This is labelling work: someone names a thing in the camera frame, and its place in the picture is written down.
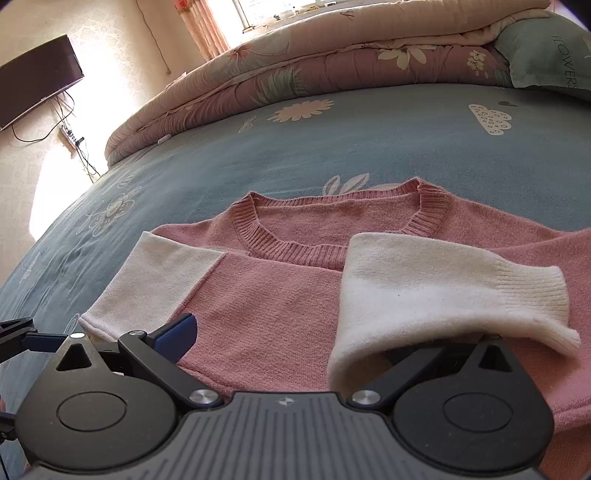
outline blue bedsheet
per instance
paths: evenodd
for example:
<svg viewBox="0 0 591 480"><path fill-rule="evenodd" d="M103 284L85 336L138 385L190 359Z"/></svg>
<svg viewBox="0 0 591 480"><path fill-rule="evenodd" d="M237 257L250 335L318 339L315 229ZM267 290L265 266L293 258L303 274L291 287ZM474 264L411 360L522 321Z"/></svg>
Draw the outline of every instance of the blue bedsheet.
<svg viewBox="0 0 591 480"><path fill-rule="evenodd" d="M482 106L480 120L469 105ZM142 231L210 218L249 190L288 198L418 175L552 228L585 228L590 132L589 103L474 85L332 93L233 116L146 148L104 175L0 289L0 319L32 316L39 331L72 332ZM17 410L46 359L27 352L1 366L8 411ZM16 478L22 452L9 443L1 451Z"/></svg>

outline metal screw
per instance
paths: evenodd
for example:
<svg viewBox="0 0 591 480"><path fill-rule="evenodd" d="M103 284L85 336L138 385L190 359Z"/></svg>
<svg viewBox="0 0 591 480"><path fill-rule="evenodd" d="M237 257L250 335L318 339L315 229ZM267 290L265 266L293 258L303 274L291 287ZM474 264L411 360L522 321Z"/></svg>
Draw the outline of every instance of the metal screw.
<svg viewBox="0 0 591 480"><path fill-rule="evenodd" d="M379 396L378 392L374 392L373 390L359 390L351 396L351 400L359 405L375 405L377 402L381 400L382 397Z"/></svg>
<svg viewBox="0 0 591 480"><path fill-rule="evenodd" d="M189 400L197 405L211 405L216 402L219 398L219 394L213 390L202 388L201 390L195 390L189 395Z"/></svg>

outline ribbed cuff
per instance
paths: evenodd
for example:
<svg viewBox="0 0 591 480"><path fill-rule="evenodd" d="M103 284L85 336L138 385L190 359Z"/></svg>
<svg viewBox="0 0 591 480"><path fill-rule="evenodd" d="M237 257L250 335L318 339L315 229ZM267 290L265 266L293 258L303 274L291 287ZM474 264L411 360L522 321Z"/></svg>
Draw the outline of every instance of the ribbed cuff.
<svg viewBox="0 0 591 480"><path fill-rule="evenodd" d="M497 289L508 312L537 321L546 330L545 343L575 356L579 334L568 327L569 294L559 267L530 267L498 258Z"/></svg>

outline pink quilt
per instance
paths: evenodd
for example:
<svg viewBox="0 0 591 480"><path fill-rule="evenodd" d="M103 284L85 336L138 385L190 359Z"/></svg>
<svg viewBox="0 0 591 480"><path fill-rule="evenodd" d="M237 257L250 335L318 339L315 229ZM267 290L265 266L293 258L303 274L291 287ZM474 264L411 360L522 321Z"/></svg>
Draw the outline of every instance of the pink quilt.
<svg viewBox="0 0 591 480"><path fill-rule="evenodd" d="M109 166L237 113L308 95L409 83L511 86L482 47L508 25L546 17L548 0L408 0L334 10L225 52L169 85L109 138Z"/></svg>

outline television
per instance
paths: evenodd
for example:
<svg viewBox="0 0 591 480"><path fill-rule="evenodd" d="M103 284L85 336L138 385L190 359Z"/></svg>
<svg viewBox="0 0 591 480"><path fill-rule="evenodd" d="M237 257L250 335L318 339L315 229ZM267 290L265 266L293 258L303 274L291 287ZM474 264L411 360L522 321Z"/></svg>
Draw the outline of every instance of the television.
<svg viewBox="0 0 591 480"><path fill-rule="evenodd" d="M67 35L0 67L0 131L84 78Z"/></svg>

